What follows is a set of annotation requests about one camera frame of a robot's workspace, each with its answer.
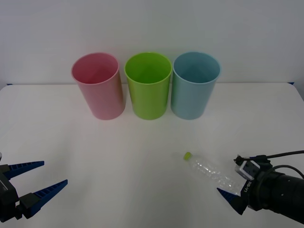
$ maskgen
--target white table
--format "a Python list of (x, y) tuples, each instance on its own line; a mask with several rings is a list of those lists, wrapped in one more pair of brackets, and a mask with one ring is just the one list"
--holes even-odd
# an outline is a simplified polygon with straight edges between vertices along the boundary
[[(33, 218), (13, 218), (2, 228), (302, 227), (271, 211), (238, 215), (182, 160), (187, 151), (203, 154), (242, 181), (233, 171), (237, 154), (303, 150), (304, 102), (292, 85), (217, 84), (194, 121), (176, 117), (170, 106), (163, 117), (142, 120), (126, 97), (121, 116), (101, 121), (76, 85), (0, 91), (1, 163), (45, 161), (11, 180), (19, 196), (69, 180)], [(304, 155), (272, 161), (304, 171), (303, 162)]]

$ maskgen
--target white wall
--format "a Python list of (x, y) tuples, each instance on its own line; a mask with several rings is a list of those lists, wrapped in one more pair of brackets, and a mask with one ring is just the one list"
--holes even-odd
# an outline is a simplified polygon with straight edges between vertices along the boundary
[(72, 83), (72, 64), (90, 52), (114, 54), (122, 69), (137, 52), (174, 60), (187, 50), (215, 56), (222, 82), (297, 81), (303, 9), (303, 0), (2, 0), (0, 84)]

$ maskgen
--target clear plastic bottle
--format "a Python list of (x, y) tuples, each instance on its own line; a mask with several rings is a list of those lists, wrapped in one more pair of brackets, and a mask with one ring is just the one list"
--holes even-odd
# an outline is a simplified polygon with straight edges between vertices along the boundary
[(218, 184), (218, 187), (231, 192), (236, 195), (240, 195), (242, 186), (235, 182), (231, 177), (222, 173), (214, 164), (204, 159), (199, 155), (192, 155), (187, 152), (184, 156), (193, 171), (198, 173), (199, 176), (205, 176), (213, 180)]

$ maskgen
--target bottle cap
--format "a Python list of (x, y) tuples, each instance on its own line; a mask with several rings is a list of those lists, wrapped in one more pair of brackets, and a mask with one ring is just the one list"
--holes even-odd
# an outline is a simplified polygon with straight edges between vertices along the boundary
[(185, 153), (185, 155), (184, 155), (184, 160), (189, 160), (190, 159), (190, 157), (192, 157), (192, 153), (190, 153), (190, 152), (187, 152), (187, 153)]

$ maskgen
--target plastic cup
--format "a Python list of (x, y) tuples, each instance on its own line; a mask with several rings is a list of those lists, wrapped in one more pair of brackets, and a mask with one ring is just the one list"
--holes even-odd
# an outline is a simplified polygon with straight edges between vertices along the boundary
[(114, 56), (107, 53), (83, 56), (74, 63), (72, 76), (96, 118), (111, 120), (123, 113), (122, 83)]
[(124, 66), (135, 114), (145, 120), (161, 117), (168, 102), (172, 64), (158, 53), (131, 57)]
[(221, 67), (212, 56), (187, 52), (173, 63), (171, 109), (180, 118), (199, 118), (207, 105)]

